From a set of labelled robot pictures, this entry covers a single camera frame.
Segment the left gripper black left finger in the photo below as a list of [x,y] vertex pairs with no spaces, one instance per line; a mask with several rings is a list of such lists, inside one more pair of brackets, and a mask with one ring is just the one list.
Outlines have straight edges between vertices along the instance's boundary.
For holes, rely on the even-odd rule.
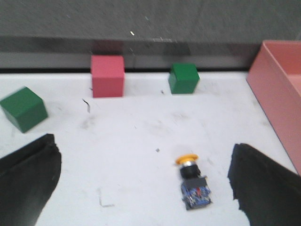
[[33,226],[55,190],[62,155],[45,134],[0,160],[0,224]]

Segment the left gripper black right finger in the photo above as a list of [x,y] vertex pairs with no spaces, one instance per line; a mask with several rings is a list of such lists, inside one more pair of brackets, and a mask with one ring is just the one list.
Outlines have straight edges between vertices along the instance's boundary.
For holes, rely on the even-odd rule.
[[301,177],[248,144],[235,144],[228,172],[233,198],[252,226],[301,224]]

